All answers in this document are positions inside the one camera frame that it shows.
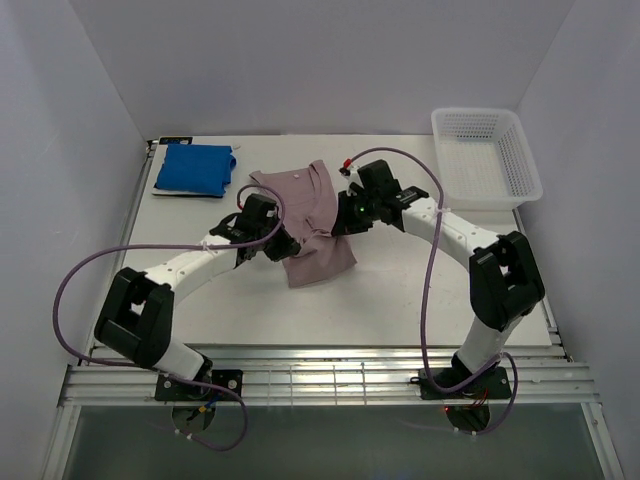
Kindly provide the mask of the pink garment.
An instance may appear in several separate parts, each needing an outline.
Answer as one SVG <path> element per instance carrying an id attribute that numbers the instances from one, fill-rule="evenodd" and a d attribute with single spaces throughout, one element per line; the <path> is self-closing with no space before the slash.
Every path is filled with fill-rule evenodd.
<path id="1" fill-rule="evenodd" d="M 297 255 L 283 260 L 291 288 L 330 280 L 356 265 L 348 239 L 332 235 L 338 202 L 323 161 L 284 172 L 254 171 L 250 178 L 284 200 L 285 229 L 301 246 Z"/>

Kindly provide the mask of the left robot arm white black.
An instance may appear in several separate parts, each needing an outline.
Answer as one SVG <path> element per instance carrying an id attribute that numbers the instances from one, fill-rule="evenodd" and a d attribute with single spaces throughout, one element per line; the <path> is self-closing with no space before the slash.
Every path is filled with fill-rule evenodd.
<path id="1" fill-rule="evenodd" d="M 194 250 L 160 265 L 137 271 L 125 267 L 111 283 L 94 337 L 136 366 L 177 377 L 190 399 L 212 387 L 211 361 L 178 340 L 174 310 L 215 277 L 231 272 L 262 252 L 273 262 L 299 253 L 299 243 L 285 230 L 277 202 L 249 195 L 241 211 L 225 217 Z"/>

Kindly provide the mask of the blue tank top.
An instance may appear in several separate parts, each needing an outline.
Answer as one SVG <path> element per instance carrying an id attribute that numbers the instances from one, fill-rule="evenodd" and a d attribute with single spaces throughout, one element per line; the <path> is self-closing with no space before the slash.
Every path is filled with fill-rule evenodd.
<path id="1" fill-rule="evenodd" d="M 154 186 L 224 197 L 235 166 L 231 146 L 169 145 Z"/>

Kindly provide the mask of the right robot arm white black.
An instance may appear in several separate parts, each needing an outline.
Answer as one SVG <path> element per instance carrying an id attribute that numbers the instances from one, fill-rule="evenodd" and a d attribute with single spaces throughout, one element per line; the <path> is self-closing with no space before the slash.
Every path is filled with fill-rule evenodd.
<path id="1" fill-rule="evenodd" d="M 430 241 L 431 252 L 444 252 L 469 275 L 474 312 L 470 330 L 450 367 L 438 374 L 426 368 L 423 380 L 439 395 L 474 397 L 488 384 L 513 330 L 545 297 L 545 287 L 525 235 L 499 234 L 446 211 L 426 191 L 402 188 L 388 163 L 376 160 L 357 170 L 340 169 L 347 187 L 338 195 L 332 233 L 364 233 L 380 221 Z"/>

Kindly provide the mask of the black white striped tank top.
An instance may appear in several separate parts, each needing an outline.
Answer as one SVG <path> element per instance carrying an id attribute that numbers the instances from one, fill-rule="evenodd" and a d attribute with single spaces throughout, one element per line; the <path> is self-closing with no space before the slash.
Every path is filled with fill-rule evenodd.
<path id="1" fill-rule="evenodd" d="M 171 197 L 171 198 L 208 198 L 208 199 L 221 199 L 223 196 L 214 195 L 209 193 L 195 193 L 189 191 L 175 191 L 165 190 L 153 186 L 151 188 L 151 194 L 157 197 Z"/>

